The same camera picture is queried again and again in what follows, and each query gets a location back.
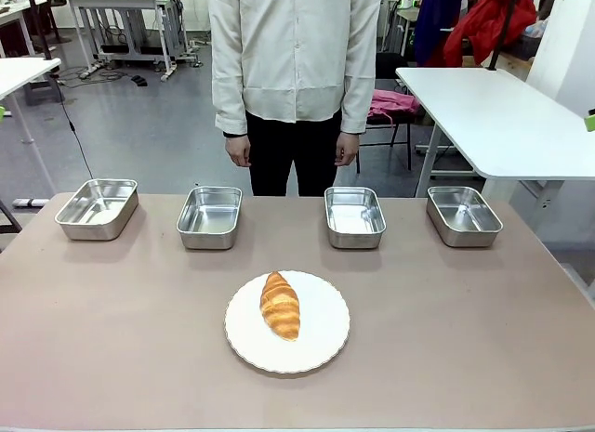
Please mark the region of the person's right hand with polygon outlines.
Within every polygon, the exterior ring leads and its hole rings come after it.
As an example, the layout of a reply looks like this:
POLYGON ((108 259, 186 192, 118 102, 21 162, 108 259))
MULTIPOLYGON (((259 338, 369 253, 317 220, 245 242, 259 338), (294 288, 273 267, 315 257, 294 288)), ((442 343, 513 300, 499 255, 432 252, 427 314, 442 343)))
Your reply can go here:
POLYGON ((231 161, 239 167, 249 167, 250 141, 247 135, 225 137, 225 149, 231 161))

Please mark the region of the person's left hand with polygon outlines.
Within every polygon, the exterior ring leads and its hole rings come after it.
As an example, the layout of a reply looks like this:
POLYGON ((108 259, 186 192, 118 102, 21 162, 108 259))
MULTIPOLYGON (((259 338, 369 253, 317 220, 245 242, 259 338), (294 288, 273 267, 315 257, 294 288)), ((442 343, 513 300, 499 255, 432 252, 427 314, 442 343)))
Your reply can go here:
POLYGON ((360 135, 341 132, 337 138, 335 166, 350 165, 360 148, 360 135))

